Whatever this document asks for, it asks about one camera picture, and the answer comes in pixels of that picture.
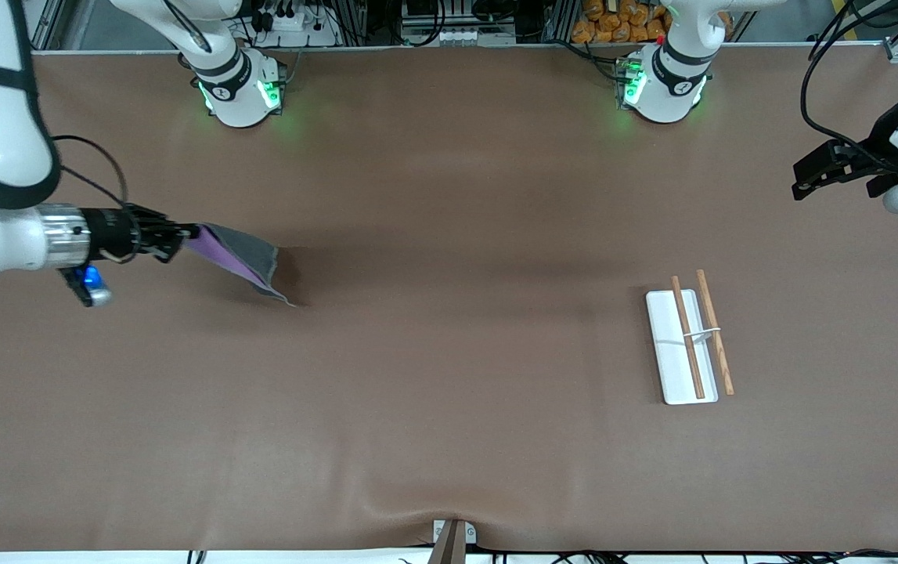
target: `cable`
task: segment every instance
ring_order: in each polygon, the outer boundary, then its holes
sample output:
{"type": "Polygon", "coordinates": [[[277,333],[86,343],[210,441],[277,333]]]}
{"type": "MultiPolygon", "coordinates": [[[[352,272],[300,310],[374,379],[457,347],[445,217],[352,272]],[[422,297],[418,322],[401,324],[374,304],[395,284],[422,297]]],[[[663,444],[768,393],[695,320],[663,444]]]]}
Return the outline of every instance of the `cable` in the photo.
{"type": "Polygon", "coordinates": [[[121,207],[122,211],[128,216],[129,221],[132,222],[132,229],[135,232],[135,240],[132,242],[132,252],[124,257],[116,257],[104,249],[101,249],[99,253],[109,261],[116,262],[118,264],[126,264],[132,262],[132,260],[138,256],[139,251],[142,249],[142,227],[139,225],[139,220],[137,220],[132,211],[129,210],[128,202],[115,196],[111,192],[111,190],[104,188],[104,186],[101,186],[98,183],[92,181],[91,179],[87,178],[87,176],[81,175],[80,172],[74,171],[72,168],[67,167],[65,164],[62,164],[60,168],[62,168],[63,172],[69,172],[70,175],[76,176],[76,178],[80,179],[80,181],[87,183],[88,186],[91,186],[92,188],[98,190],[98,192],[104,193],[105,196],[108,196],[116,204],[119,204],[119,207],[121,207]]]}
{"type": "Polygon", "coordinates": [[[288,74],[288,76],[285,78],[284,84],[286,86],[288,86],[288,83],[292,82],[292,79],[295,78],[295,71],[298,71],[299,69],[299,61],[302,60],[302,50],[305,48],[305,46],[299,47],[299,53],[295,55],[295,62],[292,63],[292,72],[290,72],[290,74],[288,74]]]}
{"type": "MultiPolygon", "coordinates": [[[[832,28],[835,29],[835,32],[838,32],[838,26],[842,22],[842,18],[846,17],[846,14],[849,13],[850,8],[852,8],[852,3],[846,2],[845,5],[842,5],[842,8],[838,12],[835,12],[835,17],[831,18],[831,21],[828,22],[828,25],[824,26],[824,29],[821,30],[821,33],[817,36],[817,39],[814,40],[814,46],[810,47],[810,53],[807,53],[807,60],[813,60],[814,55],[817,55],[817,50],[821,46],[821,42],[824,41],[825,37],[828,36],[828,32],[831,31],[832,28]]],[[[832,33],[832,37],[838,36],[838,33],[832,33]]]]}
{"type": "MultiPolygon", "coordinates": [[[[854,550],[853,552],[843,552],[839,554],[835,553],[818,553],[815,554],[775,554],[774,556],[781,557],[783,560],[788,562],[792,562],[795,564],[838,564],[840,561],[845,560],[846,558],[852,557],[872,557],[872,558],[898,558],[898,552],[888,552],[885,550],[875,550],[875,549],[861,549],[854,550]]],[[[771,564],[768,562],[759,562],[757,564],[771,564]]]]}
{"type": "Polygon", "coordinates": [[[94,147],[98,153],[101,153],[105,158],[107,158],[108,163],[111,164],[111,168],[115,170],[115,175],[118,176],[118,189],[121,195],[122,202],[128,202],[129,200],[129,186],[128,183],[125,182],[125,172],[122,171],[122,167],[118,164],[118,161],[115,160],[115,157],[112,154],[108,153],[108,150],[104,149],[104,147],[100,146],[100,144],[93,142],[93,140],[87,138],[81,138],[80,136],[53,136],[52,140],[57,142],[57,140],[75,140],[75,142],[86,143],[91,147],[94,147]]]}
{"type": "MultiPolygon", "coordinates": [[[[835,18],[838,18],[838,21],[840,21],[839,16],[843,15],[843,12],[845,12],[847,8],[849,8],[849,5],[850,3],[846,3],[845,6],[842,7],[842,10],[838,11],[838,14],[836,14],[835,16],[835,18]]],[[[881,8],[880,10],[875,10],[874,12],[871,12],[867,17],[877,17],[878,15],[886,14],[895,10],[898,10],[898,4],[886,6],[884,8],[881,8]]],[[[861,144],[854,142],[854,140],[852,140],[848,136],[836,132],[834,129],[825,128],[824,125],[818,124],[818,122],[814,121],[810,117],[809,112],[807,112],[807,87],[809,87],[810,85],[810,76],[813,75],[814,69],[817,68],[817,64],[820,63],[821,57],[824,57],[824,54],[828,52],[829,48],[831,48],[831,46],[838,41],[838,37],[844,35],[847,31],[856,27],[856,25],[859,25],[861,21],[863,21],[863,18],[856,18],[856,21],[853,21],[852,23],[847,24],[846,27],[840,29],[838,28],[838,23],[835,23],[835,32],[832,33],[831,37],[829,37],[828,42],[824,43],[824,46],[822,46],[817,51],[811,50],[810,65],[807,67],[807,72],[803,75],[803,83],[800,85],[800,115],[802,115],[803,120],[807,123],[807,125],[810,125],[810,127],[813,128],[814,131],[824,133],[826,136],[830,136],[833,139],[840,140],[840,142],[843,142],[847,144],[847,146],[851,146],[854,150],[859,151],[859,153],[863,154],[864,157],[870,158],[872,163],[877,165],[882,170],[895,172],[896,174],[898,174],[898,167],[896,165],[890,164],[889,161],[887,161],[885,158],[880,158],[875,156],[875,154],[870,153],[870,151],[865,149],[864,146],[861,146],[861,144]]]]}
{"type": "MultiPolygon", "coordinates": [[[[584,50],[588,52],[589,57],[591,57],[592,64],[595,65],[596,71],[599,71],[600,74],[602,74],[602,76],[605,76],[609,80],[612,80],[614,83],[617,83],[617,85],[619,85],[619,83],[622,83],[622,82],[629,82],[629,80],[627,80],[626,78],[618,78],[618,76],[616,76],[614,74],[610,74],[609,71],[606,71],[604,68],[602,68],[602,63],[599,61],[598,57],[595,57],[595,55],[592,54],[591,47],[588,46],[588,43],[584,44],[584,50]]],[[[612,64],[614,67],[616,63],[612,62],[612,63],[606,63],[606,64],[612,64]]]]}
{"type": "Polygon", "coordinates": [[[387,15],[387,29],[389,30],[389,37],[391,37],[391,39],[394,39],[396,43],[408,47],[424,47],[425,45],[434,42],[435,39],[438,39],[439,35],[442,35],[442,30],[445,29],[446,18],[445,0],[438,0],[438,7],[442,12],[441,23],[438,22],[438,14],[437,12],[435,12],[435,15],[433,15],[433,18],[431,18],[431,21],[435,22],[435,29],[431,30],[431,34],[429,34],[423,42],[417,44],[410,43],[409,40],[403,39],[402,36],[399,35],[399,33],[396,31],[396,22],[401,19],[401,15],[399,15],[398,12],[395,12],[392,8],[398,5],[402,6],[402,0],[387,0],[387,14],[385,14],[387,15]]]}
{"type": "Polygon", "coordinates": [[[856,3],[854,3],[853,0],[847,0],[847,1],[849,1],[849,10],[853,12],[854,16],[856,16],[857,18],[860,18],[860,20],[863,21],[864,26],[871,27],[874,29],[890,29],[890,28],[896,27],[898,25],[898,17],[896,20],[894,20],[893,22],[890,22],[890,23],[885,23],[885,24],[872,23],[870,20],[872,18],[874,18],[875,16],[863,18],[863,14],[861,14],[859,8],[856,7],[856,3]]]}
{"type": "Polygon", "coordinates": [[[177,23],[181,24],[181,27],[188,32],[192,42],[195,42],[195,45],[198,45],[198,48],[206,53],[212,53],[212,45],[208,42],[208,38],[205,37],[205,34],[201,32],[201,29],[198,29],[198,26],[195,25],[195,22],[191,21],[191,19],[170,0],[163,0],[163,5],[170,10],[170,14],[174,15],[174,19],[177,20],[177,23]]]}
{"type": "MultiPolygon", "coordinates": [[[[239,16],[230,18],[230,21],[233,21],[233,20],[238,20],[239,22],[241,22],[241,24],[243,24],[243,36],[246,39],[247,45],[253,47],[254,46],[254,38],[251,35],[251,29],[247,27],[247,20],[245,20],[244,18],[241,18],[239,16]]],[[[236,29],[235,26],[236,26],[235,23],[234,23],[234,25],[230,26],[230,31],[235,31],[235,29],[236,29]]]]}
{"type": "Polygon", "coordinates": [[[606,78],[608,78],[609,80],[612,80],[613,82],[625,83],[628,81],[626,78],[620,78],[620,76],[610,74],[609,71],[606,71],[602,67],[603,64],[611,64],[611,65],[619,64],[619,62],[616,58],[596,56],[594,53],[591,52],[591,47],[589,47],[587,43],[584,44],[584,48],[585,48],[584,51],[582,51],[581,49],[578,49],[572,43],[564,42],[563,39],[548,39],[548,40],[546,40],[545,43],[556,43],[557,45],[563,45],[564,47],[567,47],[567,50],[569,50],[571,53],[574,53],[578,57],[581,57],[584,60],[590,61],[592,64],[594,64],[596,71],[599,71],[600,74],[602,74],[602,76],[605,76],[606,78]]]}
{"type": "Polygon", "coordinates": [[[76,172],[72,168],[69,168],[64,164],[60,165],[60,168],[63,172],[69,172],[69,174],[75,176],[76,179],[80,179],[81,182],[87,183],[87,185],[98,190],[98,192],[104,193],[105,196],[108,196],[111,200],[118,204],[118,206],[122,208],[122,211],[125,212],[125,214],[129,217],[129,220],[132,222],[132,229],[135,230],[136,234],[135,240],[133,242],[132,252],[127,254],[127,256],[125,257],[116,257],[105,250],[101,250],[100,253],[104,256],[104,258],[116,263],[125,264],[127,262],[130,262],[131,260],[136,258],[142,247],[142,227],[139,226],[139,221],[132,213],[132,211],[130,211],[128,208],[129,186],[125,181],[125,172],[122,171],[122,165],[118,164],[118,161],[113,156],[113,154],[108,153],[108,150],[104,149],[104,147],[100,146],[100,144],[98,144],[97,142],[94,142],[94,140],[81,138],[80,136],[52,137],[53,142],[59,142],[59,140],[75,140],[75,142],[86,143],[89,146],[94,147],[94,149],[97,150],[98,153],[101,153],[102,156],[104,156],[106,160],[108,160],[108,163],[111,164],[111,168],[115,170],[115,175],[118,176],[118,188],[121,197],[115,196],[114,193],[111,192],[111,190],[104,188],[104,186],[101,186],[100,183],[92,181],[91,179],[87,178],[86,175],[81,175],[80,172],[76,172]]]}
{"type": "Polygon", "coordinates": [[[367,36],[367,35],[359,35],[358,33],[355,33],[352,30],[349,30],[344,25],[344,22],[341,22],[341,18],[339,18],[339,17],[337,17],[337,15],[334,15],[333,13],[331,13],[330,10],[327,10],[326,6],[323,7],[323,11],[326,12],[327,18],[330,20],[333,20],[335,22],[335,24],[337,24],[337,27],[339,27],[341,29],[341,31],[343,31],[344,33],[346,33],[348,35],[351,35],[352,37],[355,37],[356,44],[360,45],[359,42],[362,42],[362,40],[369,39],[369,36],[367,36]]]}
{"type": "Polygon", "coordinates": [[[474,0],[470,13],[480,21],[496,23],[514,17],[514,11],[517,9],[518,4],[515,0],[474,0]],[[505,3],[510,6],[503,7],[502,4],[505,3]]]}
{"type": "Polygon", "coordinates": [[[188,550],[188,564],[191,564],[191,555],[195,552],[198,553],[198,556],[195,559],[194,564],[202,564],[203,562],[205,562],[205,556],[208,554],[208,550],[188,550]]]}
{"type": "Polygon", "coordinates": [[[536,31],[530,31],[530,32],[528,32],[528,33],[507,33],[507,32],[501,32],[501,33],[495,33],[494,36],[495,36],[495,37],[516,37],[516,38],[519,38],[519,37],[533,37],[533,36],[539,35],[539,33],[542,33],[542,32],[543,32],[543,29],[542,29],[542,28],[539,28],[539,29],[537,29],[536,31]]]}

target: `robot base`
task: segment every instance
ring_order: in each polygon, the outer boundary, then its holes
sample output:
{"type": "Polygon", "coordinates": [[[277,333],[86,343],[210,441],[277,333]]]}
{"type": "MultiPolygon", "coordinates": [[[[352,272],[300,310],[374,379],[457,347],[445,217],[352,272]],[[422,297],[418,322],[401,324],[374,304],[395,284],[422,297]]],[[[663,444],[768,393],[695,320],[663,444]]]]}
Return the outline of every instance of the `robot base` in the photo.
{"type": "Polygon", "coordinates": [[[650,44],[627,56],[630,67],[626,77],[630,80],[616,85],[616,96],[622,106],[632,107],[642,117],[659,124],[671,124],[685,118],[689,110],[699,103],[706,78],[685,96],[674,96],[667,86],[655,78],[652,61],[657,48],[656,44],[650,44]]]}
{"type": "Polygon", "coordinates": [[[230,128],[249,128],[271,114],[281,114],[285,96],[285,66],[256,49],[244,49],[243,52],[251,58],[251,78],[237,90],[233,99],[217,99],[215,92],[205,92],[199,83],[209,114],[230,128]]]}

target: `green led light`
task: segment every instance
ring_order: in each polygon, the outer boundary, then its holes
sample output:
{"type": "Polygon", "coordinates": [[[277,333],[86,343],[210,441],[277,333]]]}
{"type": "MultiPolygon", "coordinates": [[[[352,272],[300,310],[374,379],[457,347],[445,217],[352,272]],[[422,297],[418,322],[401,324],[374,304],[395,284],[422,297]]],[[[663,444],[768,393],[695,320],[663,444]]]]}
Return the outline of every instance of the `green led light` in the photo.
{"type": "Polygon", "coordinates": [[[696,86],[696,96],[692,99],[692,106],[699,103],[699,100],[702,98],[702,87],[706,85],[706,77],[703,76],[702,80],[699,82],[699,86],[696,86]]]}
{"type": "Polygon", "coordinates": [[[258,90],[260,90],[267,107],[278,107],[278,86],[258,80],[258,90]]]}
{"type": "Polygon", "coordinates": [[[626,103],[637,103],[640,100],[640,92],[647,84],[647,74],[640,71],[636,77],[626,86],[626,103]]]}
{"type": "Polygon", "coordinates": [[[198,82],[198,89],[201,90],[201,95],[205,99],[205,107],[212,111],[212,100],[208,99],[208,92],[205,92],[205,86],[201,82],[198,82]]]}

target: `white floor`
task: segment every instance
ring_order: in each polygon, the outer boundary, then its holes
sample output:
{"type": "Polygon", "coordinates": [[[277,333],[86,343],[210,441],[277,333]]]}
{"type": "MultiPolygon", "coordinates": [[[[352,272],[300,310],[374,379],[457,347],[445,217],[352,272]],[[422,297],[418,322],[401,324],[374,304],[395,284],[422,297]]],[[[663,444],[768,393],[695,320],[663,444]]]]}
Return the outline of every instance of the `white floor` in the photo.
{"type": "MultiPolygon", "coordinates": [[[[346,551],[209,551],[204,564],[427,564],[431,549],[389,548],[346,551]]],[[[630,555],[628,564],[778,564],[775,556],[702,556],[697,554],[630,555]]],[[[503,558],[496,558],[503,563],[503,558]]],[[[509,554],[509,564],[553,564],[552,554],[509,554]]],[[[187,551],[0,552],[0,564],[186,564],[187,551]]],[[[467,564],[494,564],[489,554],[469,554],[467,564]]],[[[587,562],[572,556],[570,564],[587,562]]],[[[895,558],[849,558],[842,564],[898,564],[895,558]]]]}

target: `black cable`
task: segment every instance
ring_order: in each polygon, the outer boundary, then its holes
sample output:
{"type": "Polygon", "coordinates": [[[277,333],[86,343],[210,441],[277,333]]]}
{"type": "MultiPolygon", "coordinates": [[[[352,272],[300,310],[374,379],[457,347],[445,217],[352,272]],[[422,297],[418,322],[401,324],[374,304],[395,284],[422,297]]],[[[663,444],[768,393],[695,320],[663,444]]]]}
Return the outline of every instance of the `black cable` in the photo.
{"type": "MultiPolygon", "coordinates": [[[[132,213],[128,208],[128,202],[126,200],[122,200],[119,197],[115,196],[111,190],[104,188],[104,186],[99,185],[98,183],[92,181],[87,178],[87,176],[81,175],[80,172],[74,171],[72,168],[67,167],[65,164],[62,164],[61,167],[63,172],[69,172],[70,175],[76,176],[77,179],[80,179],[83,183],[87,183],[88,186],[98,190],[98,192],[102,193],[105,196],[108,196],[112,199],[119,207],[122,208],[122,211],[128,216],[129,221],[132,222],[132,229],[135,232],[135,240],[132,242],[132,252],[127,254],[124,257],[107,257],[108,260],[112,260],[119,264],[126,264],[132,262],[135,259],[139,251],[142,249],[142,227],[139,226],[139,220],[135,217],[135,214],[132,213]]],[[[190,553],[188,554],[188,562],[191,561],[190,553]]]]}
{"type": "Polygon", "coordinates": [[[254,38],[251,35],[251,29],[247,27],[247,20],[241,18],[239,16],[230,18],[231,21],[238,20],[243,25],[243,36],[246,39],[247,45],[253,47],[254,46],[254,38]]]}
{"type": "Polygon", "coordinates": [[[571,53],[574,53],[575,55],[577,55],[578,57],[583,58],[584,60],[596,60],[596,61],[599,61],[599,62],[606,62],[606,63],[609,63],[609,64],[616,64],[615,58],[596,57],[596,56],[591,55],[591,54],[589,54],[589,53],[585,53],[585,52],[582,51],[581,49],[578,49],[576,46],[574,46],[573,43],[564,42],[563,39],[547,39],[544,43],[556,43],[557,45],[563,45],[564,47],[567,47],[567,50],[571,51],[571,53]]]}
{"type": "Polygon", "coordinates": [[[208,554],[208,550],[188,550],[188,564],[191,564],[191,556],[197,553],[194,564],[202,564],[205,562],[205,556],[208,554]]]}
{"type": "Polygon", "coordinates": [[[612,64],[612,65],[618,64],[618,60],[616,58],[599,57],[599,56],[595,55],[594,53],[591,52],[591,47],[589,47],[587,43],[584,44],[584,49],[585,49],[584,51],[582,51],[581,49],[578,49],[572,43],[564,42],[563,39],[548,39],[548,40],[546,40],[545,43],[556,43],[557,45],[563,45],[564,47],[567,47],[567,50],[569,50],[571,53],[574,53],[578,57],[583,58],[585,61],[589,61],[592,64],[594,64],[596,71],[599,71],[600,74],[602,74],[602,76],[605,76],[606,78],[608,78],[609,80],[612,80],[613,82],[616,82],[616,83],[628,82],[628,80],[626,78],[620,78],[620,76],[610,74],[609,71],[606,71],[605,68],[602,67],[603,64],[612,64]]]}
{"type": "Polygon", "coordinates": [[[730,36],[731,43],[739,43],[741,40],[741,36],[745,35],[745,32],[752,27],[752,22],[756,21],[756,16],[759,15],[759,10],[752,10],[752,15],[748,16],[748,19],[745,21],[745,27],[740,29],[734,29],[734,34],[730,36]]]}
{"type": "MultiPolygon", "coordinates": [[[[847,8],[849,8],[849,5],[849,3],[846,3],[845,6],[842,7],[842,10],[838,11],[838,15],[835,16],[836,18],[838,18],[838,21],[840,21],[840,18],[838,16],[842,15],[843,12],[845,12],[847,8]]],[[[880,10],[875,10],[874,12],[868,14],[867,17],[877,17],[878,15],[886,14],[895,10],[898,10],[898,4],[886,6],[884,8],[881,8],[880,10]]],[[[849,23],[845,27],[840,29],[838,28],[838,23],[836,23],[835,32],[832,33],[831,37],[829,37],[828,42],[825,42],[824,46],[821,46],[821,48],[818,49],[817,52],[811,51],[812,54],[810,58],[810,65],[807,67],[807,72],[803,75],[803,83],[800,85],[800,115],[802,115],[803,120],[807,123],[807,125],[813,128],[814,131],[824,133],[826,136],[830,136],[833,139],[840,140],[840,142],[847,144],[847,146],[851,146],[854,150],[857,151],[857,153],[863,154],[864,157],[870,158],[872,163],[877,165],[882,170],[895,172],[896,174],[898,174],[898,167],[896,165],[890,164],[889,161],[887,161],[885,158],[880,158],[875,156],[875,154],[870,153],[870,151],[865,149],[864,146],[861,146],[861,144],[854,142],[854,140],[852,140],[848,136],[836,132],[834,129],[825,128],[824,125],[818,124],[818,122],[814,121],[813,118],[810,117],[809,112],[807,112],[807,87],[809,87],[810,85],[811,75],[813,75],[814,69],[817,68],[817,64],[820,63],[821,57],[824,57],[824,54],[827,53],[829,48],[831,48],[831,46],[838,41],[840,36],[844,35],[850,29],[856,27],[856,25],[859,25],[861,20],[863,20],[863,18],[856,18],[856,21],[853,21],[852,23],[849,23]]]]}
{"type": "Polygon", "coordinates": [[[212,45],[208,42],[208,38],[201,32],[201,29],[198,29],[195,22],[191,21],[191,18],[185,15],[184,12],[170,0],[163,0],[163,5],[170,10],[170,14],[174,15],[174,19],[177,20],[177,23],[181,24],[181,27],[188,32],[192,42],[195,42],[195,45],[198,45],[198,48],[206,53],[212,53],[212,45]]]}
{"type": "Polygon", "coordinates": [[[838,26],[842,22],[842,18],[846,17],[846,14],[849,13],[850,8],[852,8],[852,3],[846,2],[842,8],[838,12],[835,12],[835,17],[831,18],[831,21],[828,22],[828,25],[824,26],[824,29],[821,30],[821,33],[817,36],[817,39],[814,40],[814,46],[810,47],[810,53],[807,54],[807,60],[813,60],[814,55],[817,55],[817,50],[821,46],[821,42],[828,36],[828,32],[831,31],[832,28],[835,31],[838,31],[838,26]]]}
{"type": "MultiPolygon", "coordinates": [[[[852,557],[872,557],[872,558],[898,558],[898,552],[886,552],[883,550],[875,550],[875,549],[860,549],[855,550],[853,552],[843,552],[840,554],[835,553],[817,553],[815,554],[775,554],[774,556],[778,556],[783,560],[792,563],[799,564],[832,564],[832,563],[840,563],[842,560],[846,558],[852,557]]],[[[771,564],[768,562],[759,562],[757,564],[771,564]]]]}
{"type": "Polygon", "coordinates": [[[108,163],[111,164],[111,168],[115,170],[115,175],[118,176],[118,189],[121,195],[122,202],[129,201],[129,186],[125,181],[125,172],[122,171],[122,167],[118,164],[118,161],[115,160],[115,157],[112,154],[108,153],[108,150],[104,149],[104,147],[100,146],[100,144],[93,142],[93,140],[87,138],[81,138],[80,136],[53,136],[52,140],[57,142],[57,140],[75,140],[75,142],[86,143],[91,147],[94,147],[98,153],[101,153],[102,156],[108,160],[108,163]]]}
{"type": "Polygon", "coordinates": [[[337,27],[339,27],[341,29],[341,31],[343,31],[344,33],[346,33],[348,35],[351,35],[352,37],[355,37],[355,43],[358,43],[360,45],[359,42],[363,42],[363,40],[369,39],[369,36],[367,36],[367,35],[359,35],[358,33],[355,33],[352,30],[349,30],[344,25],[344,22],[341,21],[341,18],[339,18],[337,15],[334,15],[333,13],[331,13],[330,10],[327,10],[326,6],[323,7],[323,11],[326,12],[326,17],[328,19],[330,19],[331,21],[335,22],[335,24],[337,24],[337,27]]]}
{"type": "Polygon", "coordinates": [[[536,35],[539,35],[539,33],[542,33],[542,32],[543,32],[543,29],[540,27],[536,31],[530,31],[528,33],[508,33],[507,36],[516,37],[516,38],[518,38],[518,37],[534,37],[536,35]]]}
{"type": "Polygon", "coordinates": [[[471,8],[470,13],[473,14],[474,18],[477,18],[480,21],[488,22],[488,23],[498,23],[501,20],[505,20],[511,17],[514,17],[514,10],[517,7],[516,2],[511,2],[513,7],[509,7],[504,10],[496,10],[495,8],[489,6],[491,2],[499,2],[501,0],[474,0],[473,8],[471,8]]]}
{"type": "Polygon", "coordinates": [[[860,13],[859,8],[856,7],[856,3],[853,3],[853,0],[849,0],[849,10],[853,12],[853,15],[857,18],[860,18],[863,21],[863,25],[867,27],[871,27],[874,29],[890,29],[892,27],[896,27],[898,25],[898,17],[896,20],[885,23],[885,24],[877,24],[872,23],[870,20],[875,16],[870,16],[868,18],[863,18],[863,14],[860,13]]]}
{"type": "MultiPolygon", "coordinates": [[[[595,65],[596,71],[599,71],[600,74],[602,74],[602,76],[605,76],[606,78],[608,78],[609,80],[612,80],[614,83],[617,83],[617,84],[621,83],[621,82],[629,82],[629,80],[627,80],[625,78],[618,78],[618,76],[616,76],[614,74],[610,74],[609,71],[606,71],[604,68],[602,68],[601,60],[599,60],[598,57],[595,57],[594,53],[591,52],[591,47],[588,46],[588,43],[584,44],[584,50],[588,52],[588,56],[591,57],[591,62],[592,62],[592,64],[595,65]]],[[[611,62],[611,63],[606,62],[606,64],[615,65],[616,63],[613,60],[613,62],[611,62]]]]}
{"type": "Polygon", "coordinates": [[[401,21],[401,13],[399,11],[394,11],[395,7],[399,7],[402,9],[402,0],[387,0],[387,13],[385,13],[385,17],[387,17],[387,29],[389,31],[389,37],[391,37],[394,42],[399,45],[405,45],[409,47],[424,47],[425,45],[431,44],[438,39],[438,36],[442,34],[442,30],[445,29],[445,18],[446,18],[446,10],[445,10],[445,0],[438,0],[439,11],[442,12],[442,21],[438,22],[438,14],[436,13],[431,18],[431,21],[435,23],[435,28],[431,30],[431,34],[427,36],[421,43],[410,43],[409,40],[403,39],[403,37],[396,31],[396,23],[401,21]]]}

